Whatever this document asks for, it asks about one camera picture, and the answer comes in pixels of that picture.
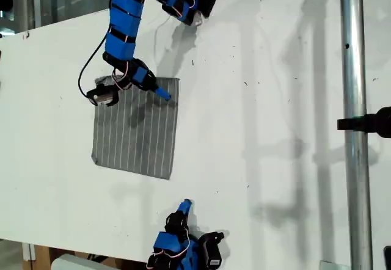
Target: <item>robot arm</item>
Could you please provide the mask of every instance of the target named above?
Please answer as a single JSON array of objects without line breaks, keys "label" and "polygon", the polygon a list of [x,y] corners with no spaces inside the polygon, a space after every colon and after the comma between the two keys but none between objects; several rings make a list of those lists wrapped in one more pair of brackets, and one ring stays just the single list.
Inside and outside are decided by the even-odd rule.
[{"label": "robot arm", "polygon": [[[162,8],[178,20],[191,24],[196,11],[208,17],[216,0],[158,0]],[[144,0],[111,0],[110,27],[106,34],[103,59],[114,67],[114,85],[100,84],[87,92],[86,97],[94,104],[105,103],[108,106],[119,100],[118,91],[129,89],[132,85],[141,90],[156,93],[166,100],[170,95],[156,83],[155,75],[143,63],[134,58],[136,37],[139,29]],[[118,76],[115,70],[123,74]]]}]

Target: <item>silver pipe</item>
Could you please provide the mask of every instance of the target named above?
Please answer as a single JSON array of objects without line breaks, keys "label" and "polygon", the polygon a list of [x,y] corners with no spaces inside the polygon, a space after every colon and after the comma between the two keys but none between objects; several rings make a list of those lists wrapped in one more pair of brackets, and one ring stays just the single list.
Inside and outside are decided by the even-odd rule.
[{"label": "silver pipe", "polygon": [[[341,0],[345,118],[367,113],[362,0]],[[351,269],[372,270],[372,234],[367,134],[345,132]]]}]

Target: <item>gray fabric with white stripes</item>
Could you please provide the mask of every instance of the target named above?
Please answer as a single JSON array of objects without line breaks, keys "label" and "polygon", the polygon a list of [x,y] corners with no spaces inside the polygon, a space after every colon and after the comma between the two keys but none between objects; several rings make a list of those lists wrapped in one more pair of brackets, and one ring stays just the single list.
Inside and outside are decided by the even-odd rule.
[{"label": "gray fabric with white stripes", "polygon": [[98,166],[168,180],[174,158],[179,79],[158,78],[170,101],[133,86],[95,108],[92,159]]}]

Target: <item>white surface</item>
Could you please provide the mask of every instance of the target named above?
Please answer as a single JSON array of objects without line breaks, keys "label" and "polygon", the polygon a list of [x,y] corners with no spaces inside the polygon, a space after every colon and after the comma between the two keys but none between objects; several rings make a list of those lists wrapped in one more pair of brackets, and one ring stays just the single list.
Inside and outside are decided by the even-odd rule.
[{"label": "white surface", "polygon": [[114,268],[65,254],[53,261],[51,270],[114,270]]},{"label": "white surface", "polygon": [[[390,3],[365,0],[370,112],[391,99]],[[143,18],[136,56],[181,79],[170,181],[90,158],[93,107],[77,77],[107,12],[1,39],[0,238],[146,261],[166,216],[189,198],[190,224],[229,232],[223,269],[349,265],[339,0],[217,0],[196,33],[153,0]],[[85,90],[111,73],[101,52]],[[369,143],[382,269],[391,141]]]}]

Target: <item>black cable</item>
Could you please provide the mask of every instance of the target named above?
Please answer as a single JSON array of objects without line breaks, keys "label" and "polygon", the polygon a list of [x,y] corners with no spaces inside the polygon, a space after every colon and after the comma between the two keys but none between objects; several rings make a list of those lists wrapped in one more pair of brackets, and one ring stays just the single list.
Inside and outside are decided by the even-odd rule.
[{"label": "black cable", "polygon": [[30,267],[31,267],[31,270],[32,270],[32,256],[31,256],[31,245],[29,245],[29,255],[30,255]]},{"label": "black cable", "polygon": [[97,262],[97,263],[102,263],[103,261],[105,261],[105,259],[107,259],[106,256],[97,256],[94,259],[92,259],[92,261]]},{"label": "black cable", "polygon": [[95,51],[92,53],[91,57],[87,60],[86,64],[83,66],[83,68],[82,68],[81,71],[80,71],[80,75],[79,75],[79,79],[78,79],[78,86],[79,86],[80,93],[82,93],[82,95],[83,95],[84,97],[86,97],[86,98],[87,98],[87,95],[83,92],[83,90],[82,90],[82,88],[81,88],[81,86],[80,86],[81,76],[82,76],[84,70],[86,69],[86,67],[88,66],[88,64],[90,63],[90,61],[93,59],[93,57],[94,57],[94,56],[96,55],[96,53],[98,52],[99,48],[101,48],[102,44],[103,44],[104,41],[106,40],[106,37],[107,37],[107,35],[108,35],[109,30],[110,30],[110,27],[109,27],[108,31],[106,32],[106,34],[104,35],[104,37],[103,37],[102,41],[100,42],[100,44],[98,45],[98,47],[95,49]]}]

